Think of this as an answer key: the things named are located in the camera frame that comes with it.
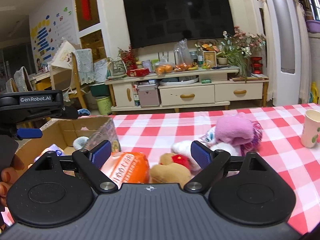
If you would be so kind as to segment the left hand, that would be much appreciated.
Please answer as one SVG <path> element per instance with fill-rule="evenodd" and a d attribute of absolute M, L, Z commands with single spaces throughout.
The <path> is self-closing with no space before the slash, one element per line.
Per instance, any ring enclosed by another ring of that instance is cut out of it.
<path fill-rule="evenodd" d="M 18 171 L 24 169 L 24 163 L 21 159 L 14 155 L 12 162 L 9 167 L 6 167 L 1 172 L 1 185 L 0 185 L 0 194 L 1 194 L 1 205 L 7 206 L 7 194 L 12 185 L 19 178 Z"/>

